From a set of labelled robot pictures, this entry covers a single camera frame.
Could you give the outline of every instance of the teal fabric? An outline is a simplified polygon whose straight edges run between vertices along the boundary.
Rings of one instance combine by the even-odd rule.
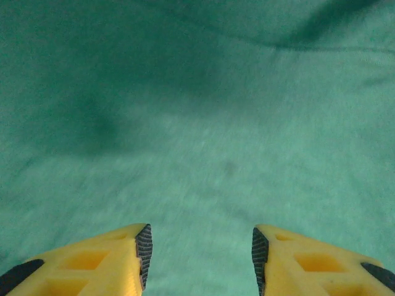
[[[1,272],[141,222],[146,295],[257,295],[261,223],[395,270],[393,1],[58,2],[0,4]]]

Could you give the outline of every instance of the yellow plastic part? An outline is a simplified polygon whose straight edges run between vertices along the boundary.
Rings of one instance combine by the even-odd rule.
[[[7,296],[141,296],[135,237],[145,225],[133,224],[30,258],[45,264]]]
[[[394,296],[361,267],[383,265],[370,257],[270,225],[257,225],[268,239],[265,296]]]

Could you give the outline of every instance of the black rubber pad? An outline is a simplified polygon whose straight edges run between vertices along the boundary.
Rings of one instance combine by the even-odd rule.
[[[137,252],[143,264],[141,265],[141,277],[143,279],[143,290],[146,287],[149,263],[152,257],[152,235],[151,225],[147,224],[136,236]]]
[[[257,277],[259,296],[265,291],[265,264],[269,255],[268,239],[255,227],[252,232],[252,263]]]
[[[395,274],[392,271],[367,262],[362,262],[361,265],[368,273],[395,293]]]
[[[7,295],[43,264],[44,260],[35,259],[16,265],[4,273],[2,276],[0,276],[0,296]]]

